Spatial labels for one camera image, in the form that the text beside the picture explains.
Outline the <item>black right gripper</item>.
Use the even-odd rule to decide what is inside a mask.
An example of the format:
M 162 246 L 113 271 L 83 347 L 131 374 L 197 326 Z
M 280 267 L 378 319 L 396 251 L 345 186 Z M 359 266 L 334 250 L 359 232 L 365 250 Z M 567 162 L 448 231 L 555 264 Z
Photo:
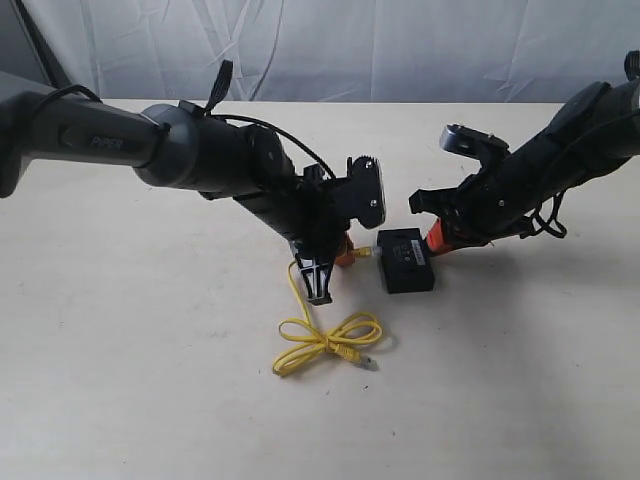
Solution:
M 484 246 L 518 236 L 535 236 L 533 212 L 542 202 L 545 153 L 540 149 L 457 149 L 453 154 L 480 162 L 480 169 L 456 188 L 416 190 L 412 214 L 439 214 L 425 241 L 431 256 L 456 248 Z

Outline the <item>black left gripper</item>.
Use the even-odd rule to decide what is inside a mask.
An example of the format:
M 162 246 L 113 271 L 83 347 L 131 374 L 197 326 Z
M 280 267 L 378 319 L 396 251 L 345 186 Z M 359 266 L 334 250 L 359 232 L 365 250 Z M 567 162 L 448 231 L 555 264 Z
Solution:
M 346 231 L 350 220 L 339 208 L 335 193 L 346 178 L 313 181 L 286 177 L 284 193 L 296 214 L 290 249 L 312 305 L 332 302 L 329 283 L 333 265 L 347 268 L 355 263 L 354 244 Z

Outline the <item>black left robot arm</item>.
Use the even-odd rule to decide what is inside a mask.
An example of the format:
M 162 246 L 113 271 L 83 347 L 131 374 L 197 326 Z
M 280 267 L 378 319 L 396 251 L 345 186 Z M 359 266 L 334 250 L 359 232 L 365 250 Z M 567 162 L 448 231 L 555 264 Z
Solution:
M 54 90 L 12 80 L 1 88 L 2 197 L 36 159 L 125 166 L 153 187 L 231 198 L 289 243 L 309 302 L 331 300 L 329 279 L 349 221 L 337 213 L 319 167 L 297 174 L 267 126 L 237 127 L 185 101 L 135 114 L 81 85 Z

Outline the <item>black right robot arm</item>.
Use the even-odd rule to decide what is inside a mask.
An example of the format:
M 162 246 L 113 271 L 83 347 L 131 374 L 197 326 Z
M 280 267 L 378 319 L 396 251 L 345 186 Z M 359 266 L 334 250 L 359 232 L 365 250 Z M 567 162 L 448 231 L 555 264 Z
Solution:
M 627 53 L 624 70 L 626 83 L 588 85 L 515 151 L 494 135 L 446 125 L 441 149 L 475 159 L 480 168 L 454 188 L 419 189 L 410 196 L 412 213 L 436 217 L 425 238 L 429 254 L 512 236 L 564 238 L 558 213 L 566 192 L 639 154 L 638 51 Z

